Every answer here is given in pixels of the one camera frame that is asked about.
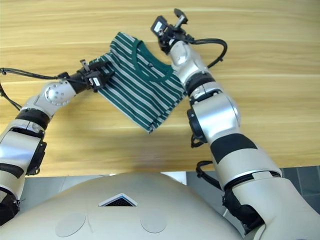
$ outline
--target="black cable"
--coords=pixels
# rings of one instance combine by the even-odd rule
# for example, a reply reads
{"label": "black cable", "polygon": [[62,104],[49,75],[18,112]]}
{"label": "black cable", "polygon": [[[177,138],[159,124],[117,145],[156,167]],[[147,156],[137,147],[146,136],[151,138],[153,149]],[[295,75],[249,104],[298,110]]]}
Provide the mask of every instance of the black cable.
{"label": "black cable", "polygon": [[207,67],[208,69],[216,65],[218,62],[222,62],[224,59],[224,56],[227,53],[228,45],[227,43],[219,38],[202,38],[202,39],[194,39],[190,35],[187,35],[187,38],[180,39],[177,37],[173,37],[172,39],[178,40],[178,41],[184,41],[185,43],[193,44],[193,45],[202,45],[202,44],[219,44],[223,46],[223,50],[221,54],[213,61],[211,62]]}
{"label": "black cable", "polygon": [[8,100],[9,103],[11,103],[18,111],[20,111],[21,109],[21,105],[19,105],[18,103],[16,103],[15,101],[11,100],[8,95],[5,93],[4,88],[2,87],[1,83],[0,83],[0,96],[4,97],[6,100]]}
{"label": "black cable", "polygon": [[195,171],[197,173],[197,177],[198,178],[203,178],[205,181],[207,181],[209,184],[213,185],[214,187],[216,187],[217,189],[221,190],[221,186],[218,180],[214,179],[213,177],[209,176],[208,174],[206,174],[201,167],[205,166],[205,165],[209,165],[212,164],[212,161],[200,161],[196,164],[196,168]]}
{"label": "black cable", "polygon": [[223,50],[221,54],[213,61],[211,62],[207,67],[208,69],[216,65],[218,62],[222,62],[224,59],[224,56],[227,53],[228,45],[227,43],[219,38],[203,38],[203,39],[197,39],[193,43],[194,45],[201,45],[201,44],[219,44],[223,46]]}

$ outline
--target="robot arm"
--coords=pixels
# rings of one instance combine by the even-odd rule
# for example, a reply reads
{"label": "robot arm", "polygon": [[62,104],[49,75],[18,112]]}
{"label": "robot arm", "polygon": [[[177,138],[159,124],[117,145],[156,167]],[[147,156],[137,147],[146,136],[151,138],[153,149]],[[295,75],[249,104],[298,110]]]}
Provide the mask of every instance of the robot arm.
{"label": "robot arm", "polygon": [[106,62],[81,63],[74,75],[62,73],[60,81],[45,84],[38,95],[30,97],[0,135],[0,225],[18,213],[25,176],[40,170],[47,146],[45,130],[56,111],[84,90],[96,92],[110,77],[98,71]]}
{"label": "robot arm", "polygon": [[151,27],[160,48],[187,92],[187,111],[194,139],[208,143],[221,189],[223,205],[243,224],[247,240],[315,240],[320,216],[264,150],[240,131],[235,101],[217,83],[181,28],[188,19],[174,10],[175,26],[159,16]]}

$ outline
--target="vent grille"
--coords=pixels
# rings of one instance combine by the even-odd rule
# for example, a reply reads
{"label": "vent grille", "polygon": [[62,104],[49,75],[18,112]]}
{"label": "vent grille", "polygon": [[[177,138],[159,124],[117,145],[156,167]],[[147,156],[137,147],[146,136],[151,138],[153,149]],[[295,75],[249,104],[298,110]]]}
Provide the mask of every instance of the vent grille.
{"label": "vent grille", "polygon": [[99,207],[136,207],[138,203],[124,193],[115,195],[101,203]]}
{"label": "vent grille", "polygon": [[130,202],[128,202],[126,199],[124,199],[122,197],[117,199],[117,200],[115,200],[115,201],[110,202],[107,205],[104,205],[104,207],[120,207],[120,206],[122,206],[122,207],[133,207],[133,205]]}

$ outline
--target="wooden table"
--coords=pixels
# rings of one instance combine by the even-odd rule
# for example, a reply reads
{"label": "wooden table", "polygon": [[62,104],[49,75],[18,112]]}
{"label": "wooden table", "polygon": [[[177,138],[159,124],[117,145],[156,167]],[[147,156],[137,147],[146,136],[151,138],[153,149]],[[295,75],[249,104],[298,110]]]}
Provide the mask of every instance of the wooden table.
{"label": "wooden table", "polygon": [[[73,73],[104,54],[119,31],[141,40],[165,63],[150,26],[158,15],[175,23],[174,7],[189,18],[195,38],[228,43],[224,62],[212,68],[237,101],[242,130],[280,167],[320,164],[320,2],[318,0],[1,0],[0,67],[54,76]],[[209,63],[220,47],[196,46]],[[44,80],[0,77],[23,104]],[[132,171],[191,171],[211,158],[190,148],[184,100],[148,135],[98,93],[81,93],[50,123],[39,176]],[[0,131],[17,111],[0,100]]]}

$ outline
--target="green and white striped shirt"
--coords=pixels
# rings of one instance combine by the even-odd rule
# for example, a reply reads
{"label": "green and white striped shirt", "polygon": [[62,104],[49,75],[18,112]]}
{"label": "green and white striped shirt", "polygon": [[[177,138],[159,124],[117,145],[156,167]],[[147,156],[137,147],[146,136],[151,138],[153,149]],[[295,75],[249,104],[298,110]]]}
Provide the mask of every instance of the green and white striped shirt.
{"label": "green and white striped shirt", "polygon": [[153,56],[143,41],[123,32],[112,40],[108,53],[93,61],[110,61],[101,72],[114,72],[99,93],[148,133],[186,95],[171,66]]}

